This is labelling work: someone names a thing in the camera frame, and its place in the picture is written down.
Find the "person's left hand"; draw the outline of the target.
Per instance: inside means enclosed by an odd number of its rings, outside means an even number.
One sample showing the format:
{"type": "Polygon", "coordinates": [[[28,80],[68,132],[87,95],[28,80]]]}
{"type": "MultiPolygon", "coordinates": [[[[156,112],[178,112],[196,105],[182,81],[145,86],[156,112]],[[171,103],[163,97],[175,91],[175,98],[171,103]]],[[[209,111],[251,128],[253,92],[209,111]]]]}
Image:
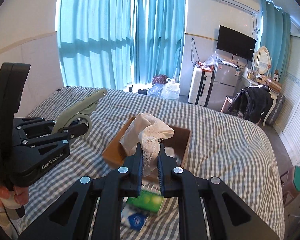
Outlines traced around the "person's left hand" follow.
{"type": "MultiPolygon", "coordinates": [[[[14,186],[15,195],[14,200],[20,205],[26,205],[29,202],[29,188],[14,186]]],[[[8,199],[10,197],[9,190],[2,184],[0,184],[0,207],[4,207],[2,199],[8,199]]]]}

